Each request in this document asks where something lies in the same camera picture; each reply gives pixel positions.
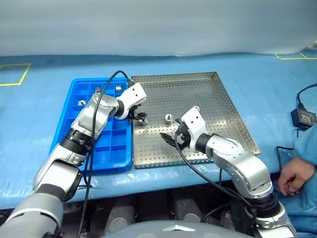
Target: white wall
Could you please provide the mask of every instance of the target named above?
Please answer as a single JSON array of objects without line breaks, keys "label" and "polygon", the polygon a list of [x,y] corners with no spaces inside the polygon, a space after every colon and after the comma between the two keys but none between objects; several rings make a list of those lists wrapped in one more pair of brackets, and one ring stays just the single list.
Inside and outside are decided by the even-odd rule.
[{"label": "white wall", "polygon": [[1,0],[0,56],[290,54],[317,0]]}]

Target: metal pegboard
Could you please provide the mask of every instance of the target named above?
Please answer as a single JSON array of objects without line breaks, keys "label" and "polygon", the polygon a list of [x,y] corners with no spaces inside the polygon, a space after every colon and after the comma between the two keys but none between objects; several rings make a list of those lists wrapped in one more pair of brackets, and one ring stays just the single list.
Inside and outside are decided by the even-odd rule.
[{"label": "metal pegboard", "polygon": [[[200,107],[207,131],[239,141],[251,154],[260,151],[245,127],[216,72],[133,76],[141,83],[147,100],[140,110],[148,114],[149,124],[133,123],[134,165],[136,168],[183,164],[175,148],[169,146],[160,132],[174,137],[178,124],[164,124],[166,114],[180,118],[193,106]],[[191,163],[210,162],[205,154],[183,150]]]}]

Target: silver robot arm segment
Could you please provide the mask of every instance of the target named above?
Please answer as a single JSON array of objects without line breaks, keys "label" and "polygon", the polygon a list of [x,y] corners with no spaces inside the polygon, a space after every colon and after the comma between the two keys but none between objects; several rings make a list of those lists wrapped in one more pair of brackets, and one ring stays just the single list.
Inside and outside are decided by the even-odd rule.
[{"label": "silver robot arm segment", "polygon": [[[81,180],[78,166],[84,163],[91,149],[93,114],[99,95],[100,90],[96,90],[63,141],[54,147],[34,178],[34,193],[24,199],[0,227],[2,238],[59,237],[62,202],[75,194]],[[103,95],[96,114],[93,139],[101,134],[110,116],[125,119],[130,109],[145,99],[146,94],[139,83],[126,89],[118,98]]]},{"label": "silver robot arm segment", "polygon": [[181,122],[186,125],[179,127],[182,133],[190,135],[190,150],[205,153],[209,159],[213,159],[219,168],[229,174],[238,192],[256,207],[256,228],[261,237],[297,237],[284,206],[277,201],[273,192],[269,171],[259,158],[246,152],[233,139],[209,135],[198,107],[185,113]]}]

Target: power adapter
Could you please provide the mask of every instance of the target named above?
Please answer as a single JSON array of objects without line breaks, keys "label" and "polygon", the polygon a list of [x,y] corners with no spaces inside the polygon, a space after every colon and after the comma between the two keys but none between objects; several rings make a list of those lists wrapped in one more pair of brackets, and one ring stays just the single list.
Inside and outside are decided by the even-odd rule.
[{"label": "power adapter", "polygon": [[293,125],[298,128],[308,129],[317,124],[316,114],[305,109],[296,108],[291,112],[291,116]]}]

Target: yellow tape line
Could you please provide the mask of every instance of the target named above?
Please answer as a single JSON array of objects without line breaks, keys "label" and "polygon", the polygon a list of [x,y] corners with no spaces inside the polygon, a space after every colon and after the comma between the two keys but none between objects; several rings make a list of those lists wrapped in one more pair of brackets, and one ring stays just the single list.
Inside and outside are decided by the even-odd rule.
[{"label": "yellow tape line", "polygon": [[307,57],[306,55],[304,55],[302,52],[299,52],[300,55],[302,55],[303,57],[294,57],[294,58],[281,58],[280,56],[278,56],[278,54],[274,54],[279,60],[317,60],[317,57]]},{"label": "yellow tape line", "polygon": [[0,84],[0,87],[1,86],[20,86],[26,76],[26,74],[28,73],[30,67],[31,67],[31,64],[30,63],[17,63],[17,64],[0,64],[0,69],[2,67],[11,67],[11,66],[25,66],[27,65],[26,67],[26,70],[24,71],[24,73],[22,74],[21,78],[20,78],[20,81],[18,83],[2,83]]}]

